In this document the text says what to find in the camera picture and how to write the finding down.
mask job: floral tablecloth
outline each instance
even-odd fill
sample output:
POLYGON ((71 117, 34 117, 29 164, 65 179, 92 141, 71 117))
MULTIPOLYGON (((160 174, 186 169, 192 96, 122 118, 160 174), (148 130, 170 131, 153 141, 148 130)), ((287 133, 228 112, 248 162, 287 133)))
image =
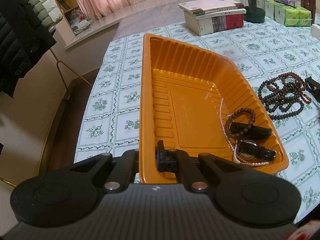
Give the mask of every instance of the floral tablecloth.
MULTIPOLYGON (((184 22, 148 33, 231 58, 256 92, 264 80, 289 71, 320 80, 320 42, 311 36, 310 27, 285 27, 266 17, 263 24, 245 23, 242 28, 202 37, 184 22)), ((75 162, 104 152, 121 156, 139 147, 143 35, 130 35, 108 46, 84 113, 75 162)), ((320 203, 319 117, 320 105, 313 100, 298 116, 274 121, 290 161, 277 176, 294 184, 302 196, 295 222, 320 203)))

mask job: metal rack leg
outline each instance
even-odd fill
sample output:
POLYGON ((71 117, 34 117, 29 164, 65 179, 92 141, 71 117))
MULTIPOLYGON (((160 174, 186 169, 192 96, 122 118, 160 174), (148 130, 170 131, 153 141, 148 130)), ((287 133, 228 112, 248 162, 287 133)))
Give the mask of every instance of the metal rack leg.
POLYGON ((66 99, 67 101, 69 100, 70 98, 70 92, 69 92, 69 89, 68 89, 68 86, 63 78, 63 75, 61 73, 61 70, 59 68, 59 63, 62 63, 63 65, 65 65, 68 69, 70 69, 74 74, 76 74, 79 78, 81 78, 83 81, 85 81, 88 85, 92 86, 92 84, 87 81, 83 76, 79 75, 73 68, 71 68, 67 63, 63 62, 62 60, 59 60, 58 57, 56 56, 56 54, 53 52, 52 49, 50 49, 52 55, 54 56, 54 58, 56 59, 57 61, 57 69, 58 69, 58 72, 59 72, 59 75, 61 77, 61 80, 63 82, 63 85, 65 86, 66 90, 67 90, 67 93, 68 93, 68 99, 66 99))
MULTIPOLYGON (((65 65, 68 69, 70 69, 74 74, 76 74, 79 78, 81 78, 83 81, 85 81, 88 85, 92 86, 92 84, 87 81, 83 76, 80 76, 73 68, 71 68, 67 63, 63 62, 62 60, 59 60, 58 57, 56 56, 56 54, 53 52, 52 49, 50 49, 52 55, 54 56, 54 58, 56 59, 57 61, 57 69, 58 69, 58 72, 59 72, 59 75, 61 77, 61 80, 63 82, 63 85, 65 86, 66 90, 67 90, 67 93, 68 93, 68 99, 64 99, 66 101, 68 101, 70 99, 70 92, 69 92, 69 89, 68 89, 68 86, 63 78, 63 75, 61 73, 61 70, 59 68, 59 63, 62 63, 63 65, 65 65)), ((8 184, 9 186, 11 187, 16 187, 17 185, 13 184, 12 182, 10 181, 7 181, 6 179, 0 177, 0 181, 4 182, 5 184, 8 184)))
POLYGON ((12 182, 10 181, 7 181, 6 179, 0 177, 0 181, 3 181, 5 184, 8 184, 9 186, 11 187, 16 187, 17 185, 13 184, 12 182))

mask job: plastic bag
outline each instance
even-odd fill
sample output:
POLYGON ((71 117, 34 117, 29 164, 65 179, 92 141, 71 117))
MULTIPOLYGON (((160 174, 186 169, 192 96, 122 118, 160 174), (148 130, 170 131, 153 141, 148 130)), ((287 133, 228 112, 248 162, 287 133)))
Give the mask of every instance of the plastic bag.
POLYGON ((75 23, 78 23, 78 22, 84 20, 85 18, 86 17, 81 10, 73 10, 68 15, 68 21, 71 26, 74 25, 75 23))
POLYGON ((92 23, 92 19, 86 18, 84 20, 81 20, 71 25, 71 28, 74 31, 74 33, 78 34, 80 32, 83 32, 85 29, 89 28, 91 23, 92 23))

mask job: green tissue pack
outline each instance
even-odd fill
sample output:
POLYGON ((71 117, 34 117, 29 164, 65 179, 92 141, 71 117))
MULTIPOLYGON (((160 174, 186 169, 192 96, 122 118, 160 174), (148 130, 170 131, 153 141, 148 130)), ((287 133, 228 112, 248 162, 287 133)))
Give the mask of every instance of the green tissue pack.
POLYGON ((275 2, 275 21, 288 27, 311 26, 311 12, 301 6, 293 8, 275 2))
POLYGON ((266 16, 287 27, 311 26, 311 12, 301 6, 293 8, 274 0, 264 0, 266 16))

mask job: stack of books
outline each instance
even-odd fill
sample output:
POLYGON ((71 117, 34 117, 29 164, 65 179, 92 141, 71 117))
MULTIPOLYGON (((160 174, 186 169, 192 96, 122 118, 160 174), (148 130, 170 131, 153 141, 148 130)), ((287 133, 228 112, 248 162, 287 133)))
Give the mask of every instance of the stack of books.
POLYGON ((197 35, 243 26, 244 5, 234 0, 197 0, 179 3, 186 25, 197 35))

